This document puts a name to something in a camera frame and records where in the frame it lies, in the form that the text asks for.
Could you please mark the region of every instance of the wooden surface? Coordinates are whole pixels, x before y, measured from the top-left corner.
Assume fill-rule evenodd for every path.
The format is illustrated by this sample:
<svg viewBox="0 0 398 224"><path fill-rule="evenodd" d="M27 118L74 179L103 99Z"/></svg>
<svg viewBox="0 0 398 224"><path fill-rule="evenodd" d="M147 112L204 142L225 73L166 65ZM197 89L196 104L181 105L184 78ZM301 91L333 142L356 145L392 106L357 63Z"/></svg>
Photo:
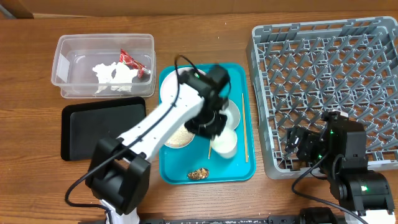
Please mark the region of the wooden surface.
<svg viewBox="0 0 398 224"><path fill-rule="evenodd" d="M104 217L102 210L71 208L63 201L66 189L87 171L89 162L61 160L61 110L66 105L89 100L63 99L60 89L51 84L53 56L61 35L149 33L155 39L158 74L173 64L176 54L184 54L195 63L236 62L248 73L245 48L256 25L368 16L398 18L398 12L0 21L0 223L64 224ZM301 208L320 206L294 195L290 191L293 180L272 180L264 173L256 128L256 100L249 77L247 84L256 141L254 176L247 182L169 185L160 178L156 160L150 189L139 206L142 218L267 217L296 214ZM148 112L156 107L157 95L156 88L154 96L146 99ZM397 172L383 174L398 205ZM298 189L336 202L327 182L306 179ZM72 200L98 202L84 185L73 192Z"/></svg>

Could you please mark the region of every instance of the black tray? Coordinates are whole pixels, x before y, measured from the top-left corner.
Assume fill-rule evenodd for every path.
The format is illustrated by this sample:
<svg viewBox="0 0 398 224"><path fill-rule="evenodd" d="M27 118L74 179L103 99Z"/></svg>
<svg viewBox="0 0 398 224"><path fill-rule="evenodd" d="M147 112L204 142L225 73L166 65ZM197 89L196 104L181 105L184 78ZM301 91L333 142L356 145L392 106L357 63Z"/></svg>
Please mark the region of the black tray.
<svg viewBox="0 0 398 224"><path fill-rule="evenodd" d="M69 105L62 110L61 158L91 159L96 143L117 138L146 116L141 97Z"/></svg>

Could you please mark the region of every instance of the white cup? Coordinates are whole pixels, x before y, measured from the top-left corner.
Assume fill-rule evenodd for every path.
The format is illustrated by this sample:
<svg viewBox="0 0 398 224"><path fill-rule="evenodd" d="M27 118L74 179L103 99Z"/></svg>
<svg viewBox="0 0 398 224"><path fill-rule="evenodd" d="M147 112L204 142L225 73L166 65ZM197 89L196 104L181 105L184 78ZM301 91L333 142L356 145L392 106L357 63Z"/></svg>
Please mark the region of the white cup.
<svg viewBox="0 0 398 224"><path fill-rule="evenodd" d="M210 141L215 152L225 159L230 159L237 152L238 135L230 128L225 127L223 132Z"/></svg>

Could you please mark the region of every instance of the white plate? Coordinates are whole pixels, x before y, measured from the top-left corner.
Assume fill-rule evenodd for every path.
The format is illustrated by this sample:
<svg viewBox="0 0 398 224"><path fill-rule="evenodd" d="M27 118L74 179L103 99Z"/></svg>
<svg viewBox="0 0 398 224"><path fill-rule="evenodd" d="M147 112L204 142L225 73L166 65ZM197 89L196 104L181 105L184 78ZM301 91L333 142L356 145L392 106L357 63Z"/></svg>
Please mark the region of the white plate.
<svg viewBox="0 0 398 224"><path fill-rule="evenodd" d="M178 69L178 74L181 75L182 72L191 70L192 67L185 67L185 68L179 68ZM206 74L204 71L198 69L199 72L202 72L202 74ZM189 86L181 86L181 88L190 88ZM166 78L163 80L162 85L160 86L160 99L162 102L165 101L170 101L174 100L175 95L177 94L177 77L175 70L170 72Z"/></svg>
<svg viewBox="0 0 398 224"><path fill-rule="evenodd" d="M239 122L241 121L241 112L232 100L228 101L228 107L225 110L220 111L220 113L227 116L225 126L232 130L235 130L238 127Z"/></svg>

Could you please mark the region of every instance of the white crumpled tissue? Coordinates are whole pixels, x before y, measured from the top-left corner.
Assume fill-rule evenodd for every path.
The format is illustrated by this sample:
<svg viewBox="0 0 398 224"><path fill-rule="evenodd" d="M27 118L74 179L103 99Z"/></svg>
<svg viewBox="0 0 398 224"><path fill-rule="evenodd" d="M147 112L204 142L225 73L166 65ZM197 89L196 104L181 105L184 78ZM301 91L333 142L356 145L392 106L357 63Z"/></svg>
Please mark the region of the white crumpled tissue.
<svg viewBox="0 0 398 224"><path fill-rule="evenodd" d="M112 72L116 69L116 74L114 78L112 78ZM104 65L103 63L96 65L93 68L93 71L96 72L96 76L98 77L99 84L105 83L132 83L132 79L137 76L138 69L130 69L127 65L118 62L116 64L113 62L111 65ZM105 90L108 86L99 86L97 92ZM131 85L129 86L111 86L111 90L113 91L131 91Z"/></svg>

